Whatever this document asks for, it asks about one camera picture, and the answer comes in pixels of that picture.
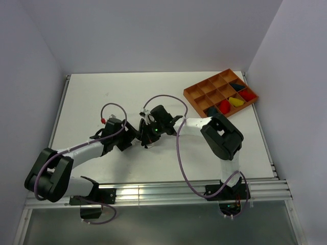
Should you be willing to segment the navy patterned sock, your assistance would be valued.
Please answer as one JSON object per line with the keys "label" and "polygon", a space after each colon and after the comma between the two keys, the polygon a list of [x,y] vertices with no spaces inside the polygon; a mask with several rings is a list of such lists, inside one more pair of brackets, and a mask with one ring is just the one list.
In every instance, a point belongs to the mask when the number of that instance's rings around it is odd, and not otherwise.
{"label": "navy patterned sock", "polygon": [[218,113],[217,109],[215,107],[209,107],[207,110],[207,116],[213,117]]}

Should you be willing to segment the red Christmas sock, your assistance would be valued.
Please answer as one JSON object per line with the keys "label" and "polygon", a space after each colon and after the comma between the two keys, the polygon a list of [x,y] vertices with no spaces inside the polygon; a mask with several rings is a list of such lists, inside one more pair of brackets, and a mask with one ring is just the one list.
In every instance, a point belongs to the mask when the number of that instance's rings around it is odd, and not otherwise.
{"label": "red Christmas sock", "polygon": [[227,113],[229,113],[230,112],[230,110],[231,110],[231,107],[230,107],[230,103],[229,103],[229,101],[227,101],[227,100],[223,100],[221,103],[220,103],[220,105],[219,105],[219,110],[220,110],[220,112],[222,113],[222,114],[227,114]]}

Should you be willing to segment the black white striped sock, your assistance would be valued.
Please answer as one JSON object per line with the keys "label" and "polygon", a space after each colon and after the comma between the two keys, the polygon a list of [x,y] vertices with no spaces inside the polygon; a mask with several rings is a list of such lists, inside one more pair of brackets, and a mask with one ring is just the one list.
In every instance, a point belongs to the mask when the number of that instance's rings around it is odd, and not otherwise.
{"label": "black white striped sock", "polygon": [[160,139],[160,133],[158,126],[155,122],[146,124],[144,119],[141,119],[139,122],[139,137],[137,138],[141,142],[141,146],[144,146],[146,149],[149,145],[155,143]]}

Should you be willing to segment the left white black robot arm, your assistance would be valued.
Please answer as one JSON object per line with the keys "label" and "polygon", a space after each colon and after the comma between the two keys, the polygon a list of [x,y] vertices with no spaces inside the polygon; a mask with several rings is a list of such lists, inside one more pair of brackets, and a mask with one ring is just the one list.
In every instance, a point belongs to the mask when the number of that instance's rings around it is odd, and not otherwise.
{"label": "left white black robot arm", "polygon": [[139,132],[126,120],[110,118],[85,143],[66,150],[45,148],[25,179],[25,189],[52,203],[62,197],[81,196],[86,203],[93,204],[100,197],[99,183],[88,177],[72,177],[72,170],[106,155],[114,147],[126,150],[138,136]]}

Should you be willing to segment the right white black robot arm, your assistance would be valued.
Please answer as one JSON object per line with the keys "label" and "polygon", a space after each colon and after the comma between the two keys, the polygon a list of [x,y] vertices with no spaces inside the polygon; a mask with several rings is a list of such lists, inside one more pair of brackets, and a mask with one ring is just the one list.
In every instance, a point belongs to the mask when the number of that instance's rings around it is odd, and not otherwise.
{"label": "right white black robot arm", "polygon": [[[246,180],[239,165],[244,136],[223,114],[217,112],[206,118],[187,118],[185,115],[173,117],[163,105],[158,105],[146,113],[143,135],[155,142],[162,134],[176,137],[176,154],[181,174],[196,195],[208,199],[222,193],[225,198],[232,199],[238,194],[242,181]],[[204,138],[214,155],[220,159],[221,180],[216,192],[200,194],[188,180],[180,155],[180,137],[184,135]]]}

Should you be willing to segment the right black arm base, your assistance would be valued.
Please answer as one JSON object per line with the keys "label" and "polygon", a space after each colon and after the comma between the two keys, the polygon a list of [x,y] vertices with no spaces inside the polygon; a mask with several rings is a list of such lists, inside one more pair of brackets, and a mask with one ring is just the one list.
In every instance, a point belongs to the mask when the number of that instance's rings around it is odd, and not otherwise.
{"label": "right black arm base", "polygon": [[[205,185],[204,195],[211,195],[219,190],[222,186],[220,184]],[[245,183],[239,183],[234,187],[225,186],[221,192],[212,198],[208,198],[208,201],[231,201],[231,200],[246,200],[250,199],[251,195],[247,190],[247,185]]]}

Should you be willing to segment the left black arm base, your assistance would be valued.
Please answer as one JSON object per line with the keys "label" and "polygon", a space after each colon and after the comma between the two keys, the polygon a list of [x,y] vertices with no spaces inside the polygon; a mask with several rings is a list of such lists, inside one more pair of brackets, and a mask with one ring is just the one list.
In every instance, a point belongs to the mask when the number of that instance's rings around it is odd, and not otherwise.
{"label": "left black arm base", "polygon": [[87,197],[73,196],[69,199],[70,206],[80,209],[80,217],[89,224],[104,224],[115,219],[116,188],[100,188]]}

